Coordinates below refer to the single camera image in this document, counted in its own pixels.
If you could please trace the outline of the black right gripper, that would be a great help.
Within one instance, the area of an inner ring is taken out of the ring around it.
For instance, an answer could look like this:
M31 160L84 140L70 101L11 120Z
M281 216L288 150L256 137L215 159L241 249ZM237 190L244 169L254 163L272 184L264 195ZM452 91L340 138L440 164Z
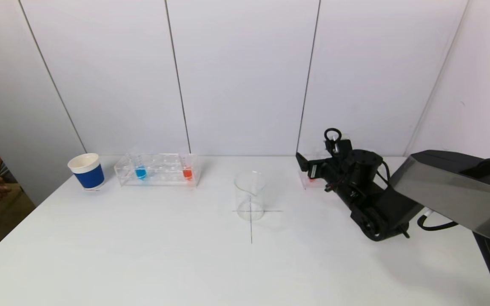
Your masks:
M323 179L326 184L336 184L338 182L338 167L335 159L315 159L308 161L299 152L296 152L296 159L301 172L308 172L310 179Z

